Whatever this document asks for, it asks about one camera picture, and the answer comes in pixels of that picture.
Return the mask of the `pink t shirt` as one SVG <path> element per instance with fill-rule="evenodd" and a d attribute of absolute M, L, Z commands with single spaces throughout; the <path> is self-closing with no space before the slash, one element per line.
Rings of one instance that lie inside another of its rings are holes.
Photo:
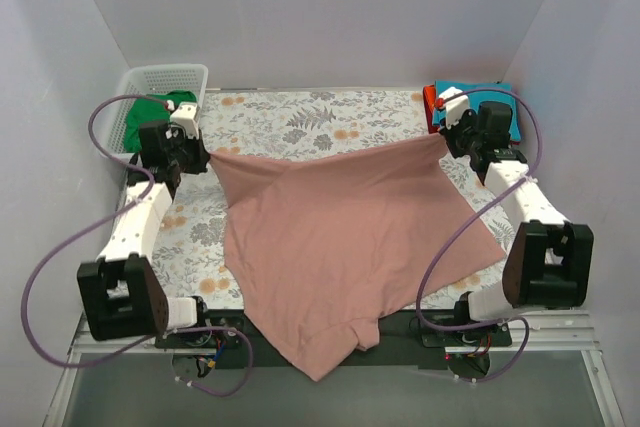
<path fill-rule="evenodd" d="M 378 345 L 379 320 L 418 294 L 503 259 L 442 171 L 446 151 L 427 135 L 306 162 L 212 154 L 245 313 L 311 379 Z"/>

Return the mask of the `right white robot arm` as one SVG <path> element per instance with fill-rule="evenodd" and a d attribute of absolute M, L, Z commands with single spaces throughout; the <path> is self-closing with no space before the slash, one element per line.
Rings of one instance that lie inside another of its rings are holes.
<path fill-rule="evenodd" d="M 451 155 L 466 156 L 481 183 L 499 200 L 515 230 L 502 278 L 466 294 L 452 320 L 454 336 L 475 344 L 489 320 L 528 310 L 581 306 L 594 244 L 591 228 L 569 221 L 546 198 L 525 156 L 511 145 L 509 105 L 487 101 L 473 110 L 465 96 L 444 105 L 440 134 Z"/>

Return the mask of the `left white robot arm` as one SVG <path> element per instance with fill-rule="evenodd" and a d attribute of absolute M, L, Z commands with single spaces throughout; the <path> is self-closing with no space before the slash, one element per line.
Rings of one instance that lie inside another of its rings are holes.
<path fill-rule="evenodd" d="M 193 347 L 213 333 L 197 298 L 165 294 L 152 267 L 162 221 L 185 174 L 207 171 L 209 154 L 195 120 L 145 123 L 141 150 L 127 163 L 125 205 L 110 240 L 92 262 L 84 262 L 77 281 L 90 332 L 97 341 L 159 336 L 178 329 Z"/>

